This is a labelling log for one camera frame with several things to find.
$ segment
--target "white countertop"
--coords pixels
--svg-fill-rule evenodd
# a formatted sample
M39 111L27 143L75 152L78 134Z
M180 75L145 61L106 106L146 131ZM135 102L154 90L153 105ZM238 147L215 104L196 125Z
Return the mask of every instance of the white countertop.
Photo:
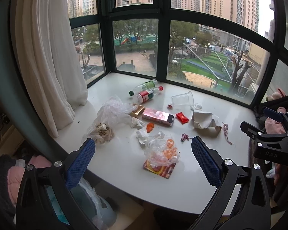
M128 92L146 81L143 78L119 73L108 74L89 88L87 104L75 110L74 122L59 130L59 137L55 140L68 153L78 150L82 144L83 134L96 118L102 104L114 94L123 102L131 102ZM164 88L161 94L143 105L174 115L178 111L167 109L167 105L171 103L171 96L189 90L165 83L160 85ZM200 136L206 145L217 150L223 159L230 158L237 165L248 166L249 137L240 130L240 123L247 121L254 126L258 124L253 112L245 107L200 92L191 92L194 103L201 103L203 111L214 113L219 116L220 122L229 125L228 138L233 145L226 142L223 131L217 134L214 128L195 130L192 120L182 125L175 119L172 127L155 124L150 135L155 135L159 130L166 135L172 135L180 151L179 163L175 166L171 177L166 179L143 169L146 157L136 139L136 129L120 125L115 129L115 137L110 142L96 148L88 169L106 182L140 199L163 207L200 214L216 188L209 184L196 161L191 151L191 140L181 143L181 134L186 133L189 137ZM183 110L183 113L191 119L191 110ZM240 185L236 185L224 215L230 214L239 187Z

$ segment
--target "clear plastic cup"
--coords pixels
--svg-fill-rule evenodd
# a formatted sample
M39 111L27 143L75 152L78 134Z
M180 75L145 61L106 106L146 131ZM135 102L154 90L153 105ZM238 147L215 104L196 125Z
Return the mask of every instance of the clear plastic cup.
M176 96L172 96L172 106L181 106L181 105L189 105L193 106L193 94L192 92L188 92L185 94L179 94Z

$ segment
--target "water bottle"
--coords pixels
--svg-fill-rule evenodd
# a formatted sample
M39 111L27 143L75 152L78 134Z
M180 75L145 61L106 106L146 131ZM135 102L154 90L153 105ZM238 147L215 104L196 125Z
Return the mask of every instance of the water bottle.
M144 91L148 88L154 88L158 85L158 81L153 79L151 81L145 82L143 84L140 84L136 86L132 91L129 92L130 96L133 96L134 94L138 94L141 91Z
M145 91L141 91L137 94L137 100L140 104L144 103L152 99L155 95L160 93L162 90L163 90L162 86L155 87L153 89L146 89Z

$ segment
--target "black window frame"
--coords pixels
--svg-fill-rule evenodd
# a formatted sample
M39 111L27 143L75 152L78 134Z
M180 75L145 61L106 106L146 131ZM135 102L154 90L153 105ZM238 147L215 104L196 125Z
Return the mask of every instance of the black window frame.
M284 0L274 0L275 31L273 42L259 35L255 31L252 31L247 27L227 19L196 11L171 8L171 0L153 0L153 3L126 5L121 7L115 7L115 0L96 0L96 5L98 11L97 15L82 16L70 19L71 29L90 24L99 24L105 73L89 83L88 87L102 79L108 73L116 72L147 79L155 78L160 82L185 87L190 90L200 91L205 94L219 97L224 100L247 107L249 109L253 109L254 106L259 104L263 99L272 80L277 61L281 60L288 66L288 50L284 47L286 36L286 15ZM112 22L131 19L159 20L156 77L139 73L120 71L116 68ZM247 41L250 41L251 43L256 44L257 46L270 53L269 61L263 75L262 82L260 83L258 90L250 104L246 104L242 101L235 100L222 94L214 93L210 90L205 90L200 87L190 86L167 79L168 62L165 60L168 59L170 25L172 20L187 21L223 30L225 32L234 34L235 36L239 36Z

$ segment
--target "carrot slice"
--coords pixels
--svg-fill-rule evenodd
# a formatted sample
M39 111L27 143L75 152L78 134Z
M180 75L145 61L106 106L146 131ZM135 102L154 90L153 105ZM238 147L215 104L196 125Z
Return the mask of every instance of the carrot slice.
M150 133L152 130L153 130L153 128L152 128L151 126L147 126L147 127L146 127L147 133Z
M155 125L154 125L154 123L148 123L148 124L147 124L147 127L152 127L152 128L154 128Z

